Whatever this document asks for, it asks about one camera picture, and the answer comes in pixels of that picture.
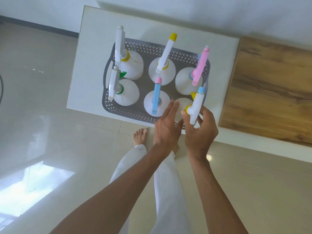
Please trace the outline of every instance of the white table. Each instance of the white table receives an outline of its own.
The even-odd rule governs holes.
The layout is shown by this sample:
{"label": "white table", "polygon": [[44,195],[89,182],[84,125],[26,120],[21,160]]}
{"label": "white table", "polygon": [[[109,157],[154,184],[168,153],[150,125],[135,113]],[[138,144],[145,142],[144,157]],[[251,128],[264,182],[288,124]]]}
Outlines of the white table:
{"label": "white table", "polygon": [[[175,48],[201,53],[203,48],[209,45],[211,68],[208,94],[204,105],[213,112],[218,123],[239,39],[122,15],[94,7],[84,8],[67,101],[68,108],[145,126],[154,126],[151,123],[109,113],[102,106],[103,72],[115,42],[116,28],[119,25],[124,26],[126,38],[166,45],[168,36],[175,32],[177,33]],[[312,148],[310,147],[225,128],[219,128],[216,141],[312,162]]]}

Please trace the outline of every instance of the green trigger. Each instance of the green trigger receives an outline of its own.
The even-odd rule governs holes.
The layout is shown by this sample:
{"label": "green trigger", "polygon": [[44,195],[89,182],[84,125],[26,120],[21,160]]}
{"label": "green trigger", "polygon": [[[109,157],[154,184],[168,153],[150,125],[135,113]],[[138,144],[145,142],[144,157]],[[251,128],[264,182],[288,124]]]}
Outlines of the green trigger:
{"label": "green trigger", "polygon": [[125,72],[125,71],[120,72],[120,78],[124,77],[126,74],[127,74],[127,72]]}

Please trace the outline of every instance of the leg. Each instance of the leg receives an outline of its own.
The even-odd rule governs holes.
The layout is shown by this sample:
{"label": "leg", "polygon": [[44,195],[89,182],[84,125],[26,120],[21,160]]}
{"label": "leg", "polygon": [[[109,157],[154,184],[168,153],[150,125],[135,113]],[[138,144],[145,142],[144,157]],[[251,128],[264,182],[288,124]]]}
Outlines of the leg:
{"label": "leg", "polygon": [[[115,179],[117,179],[130,167],[135,165],[146,154],[145,147],[146,136],[147,136],[146,129],[145,130],[140,129],[135,134],[133,134],[134,147],[129,152],[127,152],[127,154],[120,160],[110,183],[112,183]],[[119,234],[127,234],[128,227],[129,227],[129,218],[127,218],[127,221],[124,223]]]}
{"label": "leg", "polygon": [[174,152],[154,173],[157,219],[151,234],[192,233]]}

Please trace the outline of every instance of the bare foot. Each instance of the bare foot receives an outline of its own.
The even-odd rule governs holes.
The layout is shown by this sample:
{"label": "bare foot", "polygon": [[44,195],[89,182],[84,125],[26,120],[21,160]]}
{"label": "bare foot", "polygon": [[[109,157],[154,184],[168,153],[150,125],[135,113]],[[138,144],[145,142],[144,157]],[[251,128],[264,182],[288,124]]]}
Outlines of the bare foot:
{"label": "bare foot", "polygon": [[143,144],[145,145],[147,136],[147,129],[140,129],[136,133],[133,134],[133,147]]}
{"label": "bare foot", "polygon": [[174,146],[174,148],[172,149],[172,151],[174,152],[174,154],[176,154],[179,150],[180,150],[180,147],[179,147],[178,144],[177,144],[176,146]]}

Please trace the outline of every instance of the wooden panel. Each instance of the wooden panel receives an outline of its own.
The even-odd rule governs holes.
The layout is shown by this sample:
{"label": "wooden panel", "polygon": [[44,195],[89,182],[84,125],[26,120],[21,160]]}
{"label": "wooden panel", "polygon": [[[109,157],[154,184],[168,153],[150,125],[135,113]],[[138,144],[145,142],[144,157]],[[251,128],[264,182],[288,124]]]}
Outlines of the wooden panel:
{"label": "wooden panel", "polygon": [[219,126],[312,146],[312,52],[243,37]]}

